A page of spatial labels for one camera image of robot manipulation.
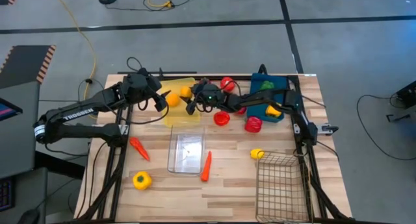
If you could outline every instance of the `green pepper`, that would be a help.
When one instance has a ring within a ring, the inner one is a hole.
[[[267,90],[267,89],[273,89],[274,84],[270,81],[265,81],[261,84],[260,90]]]

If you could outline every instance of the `orange carrot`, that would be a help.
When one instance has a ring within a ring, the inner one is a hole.
[[[209,170],[211,168],[211,160],[212,160],[212,154],[209,151],[207,160],[205,161],[205,167],[203,168],[202,174],[201,174],[201,180],[202,182],[207,182],[209,179]]]
[[[140,153],[140,155],[143,156],[144,159],[150,161],[148,152],[146,152],[146,150],[143,148],[143,145],[140,143],[140,141],[137,138],[135,137],[130,138],[130,144]]]

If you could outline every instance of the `concrete floor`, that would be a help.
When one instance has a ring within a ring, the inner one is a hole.
[[[196,0],[168,12],[108,10],[97,0],[64,0],[82,27],[204,21],[283,19],[279,0]],[[291,19],[414,16],[416,0],[286,0]],[[117,7],[141,7],[141,0],[118,0]],[[17,0],[0,6],[0,30],[72,27],[57,0]],[[340,127],[334,135],[346,191],[355,218],[414,223],[416,162],[383,155],[370,141],[356,114],[363,94],[389,97],[416,79],[416,21],[373,21],[292,25],[305,73],[316,73],[328,117]],[[247,25],[180,29],[99,31],[86,34],[98,58],[96,79],[127,71],[136,56],[151,71],[249,73],[261,63],[269,72],[296,73],[284,25]],[[92,55],[76,32],[0,34],[0,60],[13,45],[55,44],[57,50],[41,87],[41,99],[77,99],[77,87],[92,68]],[[99,86],[92,87],[98,91]],[[40,102],[39,113],[68,103]],[[414,119],[388,123],[397,111],[388,101],[365,99],[360,113],[369,132],[388,153],[416,155]],[[75,122],[92,124],[88,118]],[[51,147],[83,153],[86,140],[62,140]],[[49,192],[67,178],[49,176]],[[70,218],[79,182],[55,194],[47,204],[48,222]]]

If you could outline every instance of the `wooden tabletop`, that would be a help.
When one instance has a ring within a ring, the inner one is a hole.
[[[123,75],[109,75],[105,86],[109,87],[122,79]],[[299,75],[299,80],[304,96],[323,103],[316,75]],[[249,92],[250,81],[238,83],[242,93]],[[315,124],[328,122],[324,107],[307,99],[304,99],[304,104],[310,121]],[[205,153],[211,151],[213,154],[210,179],[206,183],[201,182],[199,177],[184,177],[167,171],[171,131],[162,121],[131,125],[130,136],[135,136],[142,142],[151,160],[145,161],[130,145],[127,148],[116,221],[256,221],[256,168],[255,161],[250,158],[250,150],[260,147],[292,155],[295,143],[291,120],[285,116],[277,124],[263,122],[261,132],[250,134],[244,130],[244,117],[234,114],[230,114],[231,120],[226,126],[216,126],[213,122],[215,112],[217,110],[201,114],[201,124],[205,128]],[[140,111],[137,106],[133,110],[133,121],[137,122],[160,116],[161,113],[153,108],[152,101],[145,111]],[[110,112],[99,113],[97,119],[99,124],[114,121],[115,115]],[[318,140],[335,149],[331,136],[320,135]],[[87,167],[86,204],[89,202],[93,160],[102,143],[101,139],[92,140]],[[337,157],[320,145],[314,146],[314,152],[323,190],[342,213],[351,216]],[[92,200],[103,187],[108,155],[109,148],[105,146],[97,157]],[[133,187],[132,178],[138,171],[147,171],[153,179],[151,187],[145,191]],[[75,216],[83,201],[84,185],[85,177]],[[317,214],[315,199],[313,198],[313,208]],[[106,202],[105,217],[109,216],[110,203]],[[87,209],[86,204],[81,213]]]

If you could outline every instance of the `yellow plastic plate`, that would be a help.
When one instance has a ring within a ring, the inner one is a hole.
[[[181,88],[183,86],[192,87],[195,84],[194,78],[176,79],[171,81],[161,81],[162,88],[161,93],[170,90],[170,93],[181,94]],[[163,118],[163,123],[167,127],[172,125],[186,127],[190,125],[198,124],[201,121],[201,115],[198,111],[195,111],[193,115],[189,115],[186,111],[187,104],[181,99],[179,105],[170,108],[168,115]]]

